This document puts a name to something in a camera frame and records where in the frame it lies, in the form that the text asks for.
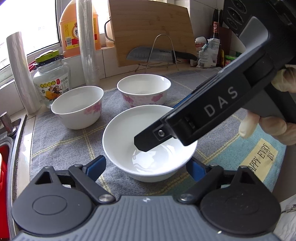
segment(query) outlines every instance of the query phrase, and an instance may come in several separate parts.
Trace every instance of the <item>round black cover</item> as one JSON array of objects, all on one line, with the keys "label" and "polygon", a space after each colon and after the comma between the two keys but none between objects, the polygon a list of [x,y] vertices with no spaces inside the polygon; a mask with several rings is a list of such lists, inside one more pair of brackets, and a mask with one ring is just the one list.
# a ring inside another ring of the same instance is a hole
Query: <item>round black cover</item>
[{"label": "round black cover", "polygon": [[13,204],[12,216],[24,231],[37,235],[67,232],[92,211],[88,196],[61,184],[33,185]]},{"label": "round black cover", "polygon": [[200,203],[200,210],[212,225],[235,235],[272,231],[281,211],[268,190],[244,183],[208,193]]}]

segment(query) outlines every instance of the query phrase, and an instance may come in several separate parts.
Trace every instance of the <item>glass jar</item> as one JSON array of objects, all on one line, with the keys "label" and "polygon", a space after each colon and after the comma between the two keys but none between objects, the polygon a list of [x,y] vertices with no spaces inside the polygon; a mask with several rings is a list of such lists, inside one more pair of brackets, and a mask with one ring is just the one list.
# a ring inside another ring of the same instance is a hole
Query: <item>glass jar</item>
[{"label": "glass jar", "polygon": [[37,57],[33,82],[47,108],[63,93],[71,89],[70,67],[62,59],[64,56],[58,50],[47,51]]}]

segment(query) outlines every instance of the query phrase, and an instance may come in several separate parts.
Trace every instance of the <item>large white bowl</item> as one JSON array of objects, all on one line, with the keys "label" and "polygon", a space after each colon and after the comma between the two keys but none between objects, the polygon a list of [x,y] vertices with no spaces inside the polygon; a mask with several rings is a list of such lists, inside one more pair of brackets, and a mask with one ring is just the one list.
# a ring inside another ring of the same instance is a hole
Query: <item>large white bowl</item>
[{"label": "large white bowl", "polygon": [[197,141],[183,146],[171,138],[148,152],[139,151],[134,137],[172,108],[143,105],[114,117],[103,133],[107,157],[130,177],[142,182],[159,182],[175,174],[194,154]]},{"label": "large white bowl", "polygon": [[117,83],[128,107],[148,104],[164,104],[171,82],[155,74],[135,74]]},{"label": "large white bowl", "polygon": [[104,91],[96,86],[83,86],[59,96],[52,112],[69,129],[79,130],[95,123],[102,112]]}]

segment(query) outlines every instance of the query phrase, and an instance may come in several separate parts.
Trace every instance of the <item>hand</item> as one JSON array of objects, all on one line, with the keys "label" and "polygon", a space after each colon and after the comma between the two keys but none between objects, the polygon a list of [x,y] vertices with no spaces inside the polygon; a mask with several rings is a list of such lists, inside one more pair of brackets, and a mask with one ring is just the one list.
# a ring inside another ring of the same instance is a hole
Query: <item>hand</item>
[{"label": "hand", "polygon": [[[271,82],[279,91],[296,93],[296,69],[287,68],[278,71],[276,77]],[[247,111],[246,117],[239,126],[239,134],[242,138],[250,137],[255,131],[257,124],[267,134],[277,139],[284,145],[296,144],[296,124],[286,123],[278,117],[260,117]]]}]

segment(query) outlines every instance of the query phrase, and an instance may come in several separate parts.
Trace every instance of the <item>window frame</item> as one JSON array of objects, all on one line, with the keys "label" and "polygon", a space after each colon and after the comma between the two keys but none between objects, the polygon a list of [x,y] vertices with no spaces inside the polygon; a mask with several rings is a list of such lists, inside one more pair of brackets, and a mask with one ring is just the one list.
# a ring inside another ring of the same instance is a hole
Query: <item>window frame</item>
[{"label": "window frame", "polygon": [[[62,53],[59,20],[61,19],[62,12],[64,11],[65,7],[70,1],[71,0],[55,0],[56,24],[57,24],[57,31],[58,31],[57,35],[58,35],[59,42],[28,54],[27,55],[28,64],[33,62],[35,58],[38,57],[40,54],[48,50],[59,50],[60,53]],[[101,45],[106,46],[105,34],[100,34],[100,40],[101,40]],[[0,70],[0,87],[11,80],[13,80],[13,75],[12,75],[10,65],[8,65]]]}]

